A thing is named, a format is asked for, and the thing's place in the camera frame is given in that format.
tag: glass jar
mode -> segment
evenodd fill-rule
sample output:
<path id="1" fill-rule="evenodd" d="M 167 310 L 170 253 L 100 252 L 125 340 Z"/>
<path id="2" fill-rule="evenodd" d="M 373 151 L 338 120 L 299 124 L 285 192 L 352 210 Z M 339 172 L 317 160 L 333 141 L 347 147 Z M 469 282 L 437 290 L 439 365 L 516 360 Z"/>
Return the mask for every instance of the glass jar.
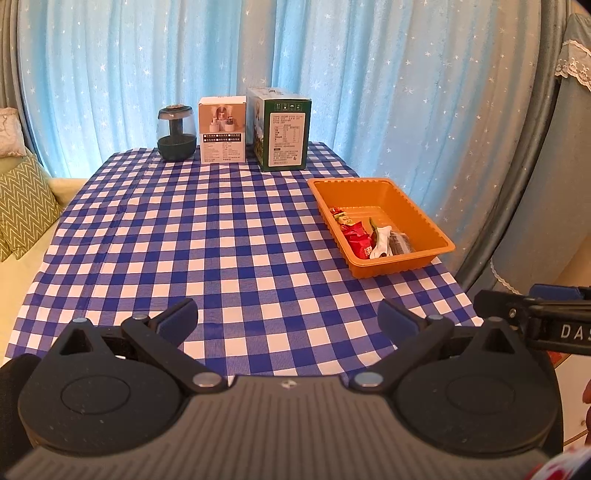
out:
<path id="1" fill-rule="evenodd" d="M 195 115 L 187 105 L 170 105 L 158 112 L 158 150 L 165 161 L 192 157 L 197 148 Z"/>

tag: green box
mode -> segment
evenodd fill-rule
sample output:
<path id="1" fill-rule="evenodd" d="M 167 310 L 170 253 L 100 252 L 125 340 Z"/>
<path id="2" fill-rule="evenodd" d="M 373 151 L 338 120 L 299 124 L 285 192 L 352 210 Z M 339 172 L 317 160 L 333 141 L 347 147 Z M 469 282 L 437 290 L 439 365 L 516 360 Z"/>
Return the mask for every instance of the green box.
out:
<path id="1" fill-rule="evenodd" d="M 312 100 L 280 88 L 246 95 L 247 137 L 262 171 L 303 170 L 308 155 Z"/>

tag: candy wrapper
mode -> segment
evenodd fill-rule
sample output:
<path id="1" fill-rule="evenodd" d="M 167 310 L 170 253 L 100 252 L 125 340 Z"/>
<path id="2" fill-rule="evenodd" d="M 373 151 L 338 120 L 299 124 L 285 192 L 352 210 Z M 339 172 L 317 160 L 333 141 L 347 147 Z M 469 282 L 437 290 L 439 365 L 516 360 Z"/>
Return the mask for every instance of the candy wrapper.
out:
<path id="1" fill-rule="evenodd" d="M 353 220 L 340 208 L 331 208 L 330 213 L 340 225 L 341 231 L 345 231 L 345 227 L 353 225 Z"/>
<path id="2" fill-rule="evenodd" d="M 383 226 L 375 228 L 377 236 L 375 248 L 370 254 L 370 258 L 388 257 L 392 255 L 390 246 L 388 245 L 388 239 L 390 238 L 391 226 Z"/>
<path id="3" fill-rule="evenodd" d="M 378 226 L 374 223 L 374 219 L 369 217 L 369 224 L 371 226 L 371 246 L 375 248 L 378 243 Z"/>
<path id="4" fill-rule="evenodd" d="M 392 255 L 404 255 L 414 252 L 414 248 L 405 233 L 391 232 L 388 243 Z"/>
<path id="5" fill-rule="evenodd" d="M 341 225 L 340 227 L 355 256 L 367 260 L 372 251 L 371 239 L 361 222 L 353 225 Z"/>

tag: white product box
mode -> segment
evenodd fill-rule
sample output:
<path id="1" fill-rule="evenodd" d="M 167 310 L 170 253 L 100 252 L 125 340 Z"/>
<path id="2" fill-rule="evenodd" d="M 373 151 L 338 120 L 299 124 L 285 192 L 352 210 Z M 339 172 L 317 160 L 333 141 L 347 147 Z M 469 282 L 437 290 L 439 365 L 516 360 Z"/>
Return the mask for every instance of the white product box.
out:
<path id="1" fill-rule="evenodd" d="M 203 97 L 199 102 L 202 163 L 246 161 L 246 97 Z"/>

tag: lace fabric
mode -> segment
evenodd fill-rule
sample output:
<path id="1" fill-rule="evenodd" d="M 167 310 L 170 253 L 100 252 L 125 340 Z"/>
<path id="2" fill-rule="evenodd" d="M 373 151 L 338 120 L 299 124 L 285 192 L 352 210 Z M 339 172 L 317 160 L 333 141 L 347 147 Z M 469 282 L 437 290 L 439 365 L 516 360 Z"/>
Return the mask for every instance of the lace fabric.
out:
<path id="1" fill-rule="evenodd" d="M 554 74 L 564 78 L 573 76 L 591 92 L 591 51 L 576 40 L 566 40 Z"/>

